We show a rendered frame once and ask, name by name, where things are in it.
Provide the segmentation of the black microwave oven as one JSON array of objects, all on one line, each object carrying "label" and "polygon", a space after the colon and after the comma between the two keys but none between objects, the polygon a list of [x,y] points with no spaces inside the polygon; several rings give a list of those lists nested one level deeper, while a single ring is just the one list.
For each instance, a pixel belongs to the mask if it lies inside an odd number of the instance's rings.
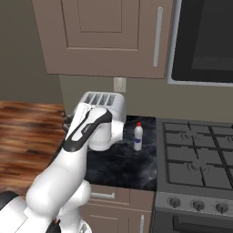
[{"label": "black microwave oven", "polygon": [[174,0],[167,81],[233,87],[233,0]]}]

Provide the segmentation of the narrow taupe drawer front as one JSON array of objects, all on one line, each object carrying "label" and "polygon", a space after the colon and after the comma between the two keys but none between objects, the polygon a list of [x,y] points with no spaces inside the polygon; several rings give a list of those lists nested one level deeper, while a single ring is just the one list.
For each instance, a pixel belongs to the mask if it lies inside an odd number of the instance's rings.
[{"label": "narrow taupe drawer front", "polygon": [[130,207],[133,209],[151,211],[154,204],[155,193],[147,190],[130,190]]}]

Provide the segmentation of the narrow taupe lower cupboard door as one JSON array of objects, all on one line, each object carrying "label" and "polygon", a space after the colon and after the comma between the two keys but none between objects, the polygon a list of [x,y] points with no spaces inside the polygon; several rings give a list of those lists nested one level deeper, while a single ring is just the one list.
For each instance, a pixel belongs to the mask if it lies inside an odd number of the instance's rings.
[{"label": "narrow taupe lower cupboard door", "polygon": [[129,233],[139,233],[140,218],[144,215],[144,233],[150,233],[151,211],[129,211]]}]

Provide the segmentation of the dark range knob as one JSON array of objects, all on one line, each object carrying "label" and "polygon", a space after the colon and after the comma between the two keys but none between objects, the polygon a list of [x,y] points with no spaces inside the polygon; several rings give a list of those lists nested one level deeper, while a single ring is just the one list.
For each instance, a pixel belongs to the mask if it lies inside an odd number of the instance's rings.
[{"label": "dark range knob", "polygon": [[217,203],[216,204],[216,210],[217,212],[223,214],[228,212],[228,205],[226,203]]},{"label": "dark range knob", "polygon": [[179,198],[171,198],[169,200],[169,204],[173,207],[173,208],[177,208],[181,205],[181,201]]},{"label": "dark range knob", "polygon": [[192,204],[193,208],[196,210],[196,211],[200,211],[202,209],[205,208],[205,204],[203,201],[200,201],[200,200],[195,200]]}]

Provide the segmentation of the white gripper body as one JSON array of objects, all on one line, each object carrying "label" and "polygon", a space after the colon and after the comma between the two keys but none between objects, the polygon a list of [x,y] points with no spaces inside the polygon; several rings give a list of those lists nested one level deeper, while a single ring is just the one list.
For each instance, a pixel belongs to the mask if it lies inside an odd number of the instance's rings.
[{"label": "white gripper body", "polygon": [[85,118],[86,113],[91,109],[91,106],[86,103],[79,103],[76,107],[75,114],[72,121],[72,127],[76,128]]}]

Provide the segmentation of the white toaster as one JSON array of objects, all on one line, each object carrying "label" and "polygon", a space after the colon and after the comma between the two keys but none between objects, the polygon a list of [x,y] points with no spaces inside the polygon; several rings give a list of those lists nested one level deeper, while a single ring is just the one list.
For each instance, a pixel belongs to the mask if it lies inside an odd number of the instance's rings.
[{"label": "white toaster", "polygon": [[127,120],[126,101],[119,93],[88,91],[84,93],[80,103],[105,107],[112,113],[115,120],[122,122]]}]

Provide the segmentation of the wide taupe lower cupboard door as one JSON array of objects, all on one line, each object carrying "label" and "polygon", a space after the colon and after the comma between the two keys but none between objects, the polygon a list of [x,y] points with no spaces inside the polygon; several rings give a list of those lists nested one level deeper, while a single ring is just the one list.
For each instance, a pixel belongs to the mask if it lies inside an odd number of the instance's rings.
[{"label": "wide taupe lower cupboard door", "polygon": [[123,208],[86,204],[81,207],[84,221],[93,233],[128,233],[129,217]]}]

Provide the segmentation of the taupe upper cupboard door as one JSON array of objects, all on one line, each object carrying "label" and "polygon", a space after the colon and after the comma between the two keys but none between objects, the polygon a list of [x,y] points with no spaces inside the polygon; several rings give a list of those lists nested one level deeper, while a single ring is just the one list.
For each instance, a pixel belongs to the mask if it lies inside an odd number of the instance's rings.
[{"label": "taupe upper cupboard door", "polygon": [[[32,0],[49,74],[164,78],[174,0]],[[157,9],[163,7],[158,66]]]}]

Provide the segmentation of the grey gas range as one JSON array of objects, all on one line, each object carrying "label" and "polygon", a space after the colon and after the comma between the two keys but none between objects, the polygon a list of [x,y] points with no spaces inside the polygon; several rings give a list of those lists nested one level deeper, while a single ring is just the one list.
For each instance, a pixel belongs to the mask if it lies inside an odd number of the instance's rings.
[{"label": "grey gas range", "polygon": [[[173,208],[171,198],[181,205]],[[192,204],[203,201],[196,211]],[[219,213],[217,203],[228,212]],[[233,220],[233,123],[157,120],[157,212]]]}]

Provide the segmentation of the white bottle with red cap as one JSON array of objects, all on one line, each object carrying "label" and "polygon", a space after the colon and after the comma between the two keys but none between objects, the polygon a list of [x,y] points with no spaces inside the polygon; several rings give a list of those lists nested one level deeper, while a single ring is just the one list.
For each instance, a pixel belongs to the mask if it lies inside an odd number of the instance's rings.
[{"label": "white bottle with red cap", "polygon": [[134,149],[136,151],[140,151],[142,148],[142,137],[143,137],[143,128],[140,122],[137,122],[134,133],[135,133]]}]

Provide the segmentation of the dark oven door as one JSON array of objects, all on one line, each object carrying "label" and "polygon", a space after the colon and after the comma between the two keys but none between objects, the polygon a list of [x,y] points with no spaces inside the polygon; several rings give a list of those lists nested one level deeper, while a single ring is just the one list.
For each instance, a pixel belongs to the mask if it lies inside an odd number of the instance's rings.
[{"label": "dark oven door", "polygon": [[233,220],[157,212],[153,233],[233,233]]}]

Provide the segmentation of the white wall outlet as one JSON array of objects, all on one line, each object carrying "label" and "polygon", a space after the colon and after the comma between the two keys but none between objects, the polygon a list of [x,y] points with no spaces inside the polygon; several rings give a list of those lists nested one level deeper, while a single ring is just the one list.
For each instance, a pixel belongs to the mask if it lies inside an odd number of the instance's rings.
[{"label": "white wall outlet", "polygon": [[127,79],[125,77],[114,78],[114,91],[125,93],[127,91]]}]

